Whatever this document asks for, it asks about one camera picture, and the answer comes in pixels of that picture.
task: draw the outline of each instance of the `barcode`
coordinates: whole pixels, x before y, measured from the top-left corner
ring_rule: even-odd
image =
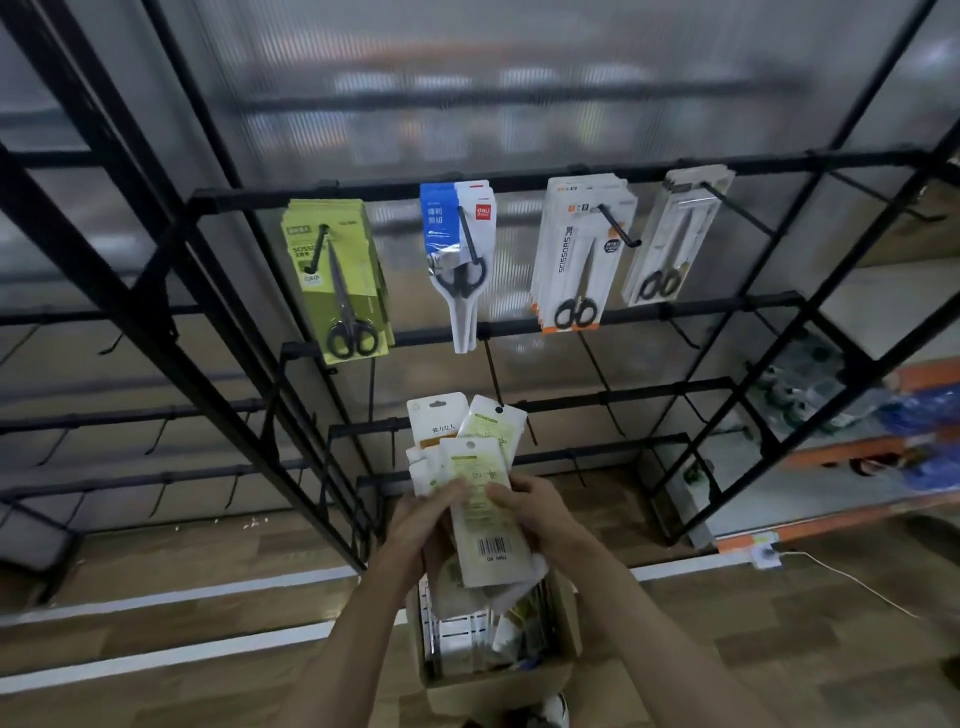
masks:
[[[477,549],[481,556],[510,553],[510,539],[503,536],[490,536],[486,539],[477,539]]]

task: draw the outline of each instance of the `black metal frame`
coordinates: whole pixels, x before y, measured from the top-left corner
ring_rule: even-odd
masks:
[[[30,153],[9,153],[0,149],[0,207],[8,216],[33,239],[73,280],[87,296],[101,308],[100,311],[40,311],[30,313],[11,313],[0,315],[0,326],[27,325],[34,328],[56,323],[94,321],[110,319],[120,328],[122,335],[130,338],[144,351],[157,366],[177,386],[188,395],[192,405],[181,408],[160,408],[156,410],[135,410],[129,412],[99,413],[95,415],[67,415],[59,418],[43,418],[20,422],[0,423],[0,435],[17,431],[37,431],[42,429],[62,429],[68,432],[80,426],[95,426],[121,422],[162,421],[159,433],[152,448],[163,434],[166,423],[177,417],[206,416],[226,434],[230,441],[250,459],[250,466],[208,469],[188,473],[158,473],[138,476],[137,478],[114,478],[108,481],[83,481],[50,486],[45,489],[16,489],[0,493],[0,502],[10,504],[22,513],[37,518],[50,519],[30,508],[24,501],[44,495],[79,494],[77,507],[86,494],[122,487],[138,487],[149,484],[162,484],[160,497],[169,483],[184,479],[203,479],[223,475],[236,479],[247,473],[262,473],[281,493],[300,510],[310,522],[345,555],[348,562],[356,568],[363,568],[364,556],[369,547],[370,537],[382,529],[381,517],[382,488],[384,484],[398,482],[406,478],[404,472],[373,473],[360,439],[364,435],[377,432],[396,432],[409,426],[406,418],[391,418],[375,421],[373,413],[375,364],[370,365],[370,401],[369,418],[365,423],[352,423],[339,396],[333,376],[335,370],[327,369],[320,356],[319,347],[312,337],[308,324],[302,317],[283,271],[276,261],[266,232],[256,216],[260,209],[283,207],[295,198],[359,198],[368,202],[396,199],[411,199],[419,195],[420,183],[426,180],[392,180],[374,182],[320,181],[307,188],[244,188],[233,163],[228,148],[220,136],[210,108],[189,69],[173,33],[166,23],[162,10],[156,0],[141,0],[146,17],[156,33],[164,53],[171,64],[180,87],[200,121],[204,136],[227,180],[229,189],[201,189],[184,202],[177,195],[162,166],[150,148],[142,132],[137,127],[129,110],[109,79],[106,70],[100,64],[89,42],[76,20],[66,8],[63,0],[38,0],[42,7],[39,12],[28,0],[15,0],[0,5],[0,20],[7,26],[14,40],[34,66],[37,74],[48,85],[59,101],[67,116],[76,126],[88,150],[51,151]],[[710,515],[723,507],[744,488],[772,468],[792,448],[796,447],[819,424],[833,416],[847,403],[855,399],[872,383],[886,372],[896,367],[906,356],[942,330],[960,315],[960,300],[957,296],[945,303],[937,312],[928,317],[914,331],[904,337],[895,347],[878,360],[873,360],[839,328],[827,320],[819,311],[819,306],[835,290],[843,277],[855,263],[869,250],[883,232],[901,214],[911,214],[924,222],[936,222],[937,218],[923,216],[909,205],[917,192],[930,179],[940,179],[946,183],[960,186],[960,172],[948,163],[949,158],[960,144],[960,122],[944,137],[932,151],[913,147],[897,147],[879,150],[849,150],[845,145],[852,133],[876,98],[879,90],[890,76],[905,50],[913,41],[917,32],[929,16],[936,0],[920,0],[904,25],[892,46],[885,54],[879,68],[873,74],[867,86],[856,99],[837,133],[827,148],[802,151],[796,154],[763,155],[734,158],[675,159],[658,163],[622,166],[622,165],[571,165],[558,169],[533,170],[524,173],[471,174],[471,178],[484,177],[490,180],[495,192],[515,192],[523,190],[541,190],[551,177],[571,174],[596,174],[613,172],[627,182],[659,182],[666,173],[678,167],[698,166],[702,164],[723,163],[739,176],[771,175],[788,173],[806,173],[807,180],[790,206],[783,219],[775,226],[768,226],[757,219],[736,200],[717,194],[721,203],[730,212],[737,214],[763,232],[768,240],[740,285],[736,296],[713,301],[683,303],[661,303],[643,307],[607,311],[603,325],[611,326],[642,321],[663,321],[669,323],[682,337],[684,342],[697,352],[694,362],[680,381],[654,387],[631,390],[612,390],[600,370],[600,365],[588,345],[588,336],[581,336],[591,363],[603,385],[603,390],[577,397],[555,398],[533,402],[517,402],[516,406],[529,413],[554,411],[581,406],[604,406],[608,409],[622,440],[602,446],[553,450],[534,454],[520,455],[518,465],[567,460],[573,463],[579,472],[578,460],[592,455],[627,452],[631,450],[651,449],[665,443],[686,445],[684,454],[668,469],[660,481],[651,489],[640,486],[651,501],[660,527],[667,541],[676,543],[692,528],[702,523]],[[702,94],[702,93],[740,93],[751,92],[749,88],[710,89],[700,87],[653,88],[648,85],[607,89],[616,98],[639,100],[663,95]],[[570,89],[557,89],[555,101],[581,101],[584,93]],[[543,101],[541,94],[538,101]],[[408,106],[474,105],[481,103],[526,103],[522,94],[516,98],[510,96],[491,97],[490,93],[471,92],[456,98],[445,96],[434,98],[427,94],[423,98],[384,97],[365,95],[363,98],[346,100],[312,99],[307,102],[311,108],[318,103],[337,105],[351,104],[352,109],[398,108]],[[101,166],[118,188],[124,193],[134,213],[144,228],[157,243],[157,252],[147,265],[136,284],[129,288],[110,271],[104,261],[89,247],[83,237],[73,228],[56,206],[43,194],[25,169],[46,169],[65,167]],[[914,174],[892,199],[886,199],[875,190],[856,181],[851,181],[838,170],[897,166],[914,169]],[[861,235],[850,253],[828,276],[820,288],[805,300],[794,292],[784,292],[773,296],[752,296],[750,288],[756,282],[763,267],[773,255],[781,240],[789,233],[807,202],[812,198],[820,181],[830,176],[842,183],[852,184],[856,189],[884,201],[886,208],[877,216],[874,223]],[[438,177],[438,180],[453,181],[465,179],[459,172]],[[275,356],[256,327],[250,313],[243,306],[239,296],[220,267],[216,256],[198,229],[198,223],[205,215],[225,212],[243,212],[251,234],[271,269],[274,280],[280,289],[284,301],[290,309],[290,315],[302,337],[302,341],[287,342],[283,345],[279,357]],[[167,302],[165,278],[175,273],[184,283],[196,304],[171,306]],[[760,309],[774,306],[792,306],[797,313],[783,330],[777,330],[759,312]],[[722,334],[726,324],[734,313],[754,313],[759,320],[776,336],[774,344],[739,382],[731,377],[720,377],[704,381],[692,380],[696,370]],[[176,325],[174,317],[179,315],[203,313],[218,333],[223,337],[230,351],[241,364],[258,390],[260,400],[251,402],[227,402],[216,392],[209,380],[193,365],[176,345]],[[720,315],[707,340],[695,343],[679,328],[676,320],[689,316]],[[804,324],[813,323],[832,339],[847,355],[850,368],[856,372],[847,390],[838,395],[822,408],[810,421],[799,427],[790,437],[779,441],[763,419],[752,408],[746,398],[746,392],[756,381],[762,370],[782,350],[786,341]],[[536,333],[540,330],[535,319],[521,319],[508,322],[481,323],[477,338],[485,344],[485,351],[491,370],[492,387],[497,399],[503,401],[497,383],[495,366],[488,345],[491,338]],[[449,342],[448,328],[420,329],[399,332],[396,345],[422,346]],[[315,420],[306,411],[298,394],[286,380],[285,367],[296,358],[311,358],[343,420],[341,425],[332,425],[324,438],[316,427]],[[724,403],[709,417],[705,418],[690,399],[691,394],[708,391],[729,391]],[[660,418],[650,434],[642,439],[629,440],[620,428],[611,410],[611,404],[641,399],[670,398]],[[677,399],[683,398],[691,411],[704,423],[702,430],[694,437],[686,433],[658,436],[658,428]],[[695,518],[683,523],[678,531],[671,531],[657,511],[654,497],[663,490],[666,482],[673,477],[683,463],[690,457],[699,458],[698,447],[704,440],[721,430],[717,427],[723,418],[735,407],[743,408],[747,419],[760,433],[761,458],[733,485],[721,488],[712,475],[710,479],[710,505]],[[260,434],[254,433],[241,420],[239,414],[249,415],[253,411],[265,410],[265,424]],[[274,420],[287,431],[302,454],[302,459],[292,462],[280,462],[273,438]],[[531,426],[531,436],[536,437]],[[333,441],[342,438],[352,440],[363,461],[368,474],[361,476],[354,484],[332,455]],[[310,469],[321,483],[319,503],[305,498],[288,470],[299,470],[302,475]],[[364,487],[378,486],[377,508],[371,516],[360,499],[360,490]],[[344,512],[351,525],[350,543],[332,528],[327,517],[327,495]],[[154,512],[159,505],[156,502]],[[57,522],[57,527],[68,526]],[[72,530],[71,544],[75,544],[79,534]]]

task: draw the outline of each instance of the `blue product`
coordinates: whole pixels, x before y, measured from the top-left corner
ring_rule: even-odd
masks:
[[[931,443],[911,449],[906,459],[903,480],[912,490],[960,488],[960,444]]]
[[[460,201],[453,182],[420,185],[423,245],[431,258],[460,251]]]
[[[960,425],[960,385],[902,395],[880,407],[876,418],[888,432],[900,437],[931,432],[945,425]]]

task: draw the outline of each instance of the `black scissors handle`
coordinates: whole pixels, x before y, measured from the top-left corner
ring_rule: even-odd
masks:
[[[380,345],[380,336],[369,321],[338,321],[326,335],[326,350],[344,361],[355,355],[370,356]]]
[[[554,326],[559,329],[567,330],[574,324],[578,328],[588,327],[597,317],[597,304],[593,299],[583,299],[580,305],[574,299],[567,299],[557,306],[557,313],[554,314]],[[561,321],[561,315],[567,314],[564,321]]]
[[[684,277],[676,268],[667,268],[665,271],[654,271],[640,285],[640,297],[644,301],[657,295],[668,299],[677,292],[680,284],[684,282]]]
[[[473,283],[470,282],[470,266],[480,266],[480,276]],[[453,269],[453,282],[444,278],[444,275],[438,273],[437,282],[444,287],[446,292],[453,298],[468,299],[473,293],[483,285],[487,279],[487,261],[483,257],[478,257],[477,261],[467,261]]]

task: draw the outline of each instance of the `shoe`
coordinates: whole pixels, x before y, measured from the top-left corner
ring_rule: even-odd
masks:
[[[570,728],[570,712],[566,708],[566,698],[562,692],[551,695],[534,709],[534,714],[554,728]]]

